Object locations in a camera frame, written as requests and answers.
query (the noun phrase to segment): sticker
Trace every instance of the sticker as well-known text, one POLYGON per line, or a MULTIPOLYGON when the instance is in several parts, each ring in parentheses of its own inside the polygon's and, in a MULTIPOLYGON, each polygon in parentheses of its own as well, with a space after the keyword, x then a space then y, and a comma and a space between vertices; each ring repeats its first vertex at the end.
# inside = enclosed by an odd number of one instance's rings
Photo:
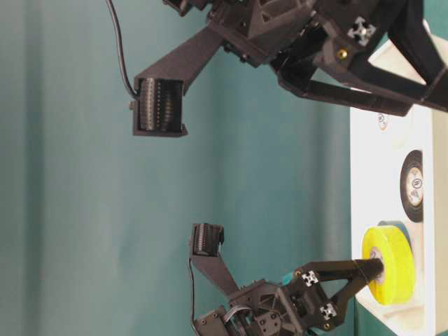
POLYGON ((411 168, 406 178, 406 193, 409 202, 417 207, 423 201, 423 174, 417 167, 411 168))
POLYGON ((381 131, 385 131, 389 124, 389 116, 384 113, 378 113, 378 125, 381 131))

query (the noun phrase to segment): tape roll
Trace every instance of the tape roll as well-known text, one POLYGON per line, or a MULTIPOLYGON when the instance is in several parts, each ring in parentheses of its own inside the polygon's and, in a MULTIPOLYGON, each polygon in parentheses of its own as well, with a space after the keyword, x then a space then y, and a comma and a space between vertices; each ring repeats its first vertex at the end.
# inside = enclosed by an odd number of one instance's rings
POLYGON ((415 223, 423 221, 424 180, 423 160, 420 150, 413 150, 406 157, 400 175, 400 195, 403 209, 415 223))
POLYGON ((384 272, 370 282, 370 292, 382 305, 406 303, 414 294, 415 265, 406 236, 396 226, 371 227, 363 240, 363 259, 380 258, 384 272))

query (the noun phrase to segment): blue component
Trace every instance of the blue component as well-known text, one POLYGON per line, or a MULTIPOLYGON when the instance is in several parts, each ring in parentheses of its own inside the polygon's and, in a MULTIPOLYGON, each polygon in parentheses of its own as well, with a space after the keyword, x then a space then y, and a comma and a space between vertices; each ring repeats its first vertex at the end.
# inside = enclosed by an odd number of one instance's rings
POLYGON ((289 283, 293 280, 293 277, 294 277, 294 272, 291 272, 291 273, 285 275, 283 277, 283 279, 281 280, 281 284, 283 286, 289 285, 289 283))

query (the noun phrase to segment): white panel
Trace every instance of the white panel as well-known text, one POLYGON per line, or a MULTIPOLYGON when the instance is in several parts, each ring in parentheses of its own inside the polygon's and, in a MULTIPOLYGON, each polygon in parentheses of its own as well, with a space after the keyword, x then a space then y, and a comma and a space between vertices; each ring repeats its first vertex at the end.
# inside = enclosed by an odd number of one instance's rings
MULTIPOLYGON (((448 42, 435 38, 448 60, 448 42)), ((391 43, 371 59, 385 70, 422 79, 391 43)), ((351 110, 352 257, 361 258, 365 231, 380 221, 403 222, 416 264, 414 297, 382 306, 368 288, 357 300, 398 335, 435 335, 448 330, 448 114, 414 106, 404 117, 351 110), (413 150, 423 152, 423 223, 413 223, 400 198, 400 173, 413 150)))

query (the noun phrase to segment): black cable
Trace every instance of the black cable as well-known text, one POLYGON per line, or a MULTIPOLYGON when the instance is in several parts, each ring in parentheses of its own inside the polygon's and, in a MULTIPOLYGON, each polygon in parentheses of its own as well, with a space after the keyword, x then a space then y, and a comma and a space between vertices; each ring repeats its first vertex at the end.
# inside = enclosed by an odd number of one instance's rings
POLYGON ((191 258, 188 258, 187 266, 188 271, 190 272, 190 282, 191 282, 191 315, 190 315, 191 328, 195 332, 196 336, 201 336, 197 331, 195 325, 195 277, 193 275, 193 269, 191 268, 191 258))
POLYGON ((129 78, 127 77, 125 56, 123 54, 123 41, 122 41, 122 37, 121 37, 121 28, 120 28, 120 23, 118 21, 117 12, 115 10, 115 7, 113 6, 112 0, 106 0, 106 4, 109 8, 109 12, 111 13, 113 29, 115 30, 115 42, 117 45, 118 61, 120 63, 121 78, 123 79, 123 83, 125 84, 126 91, 130 94, 130 96, 132 98, 134 98, 135 100, 138 100, 139 96, 132 88, 131 83, 129 82, 129 78))

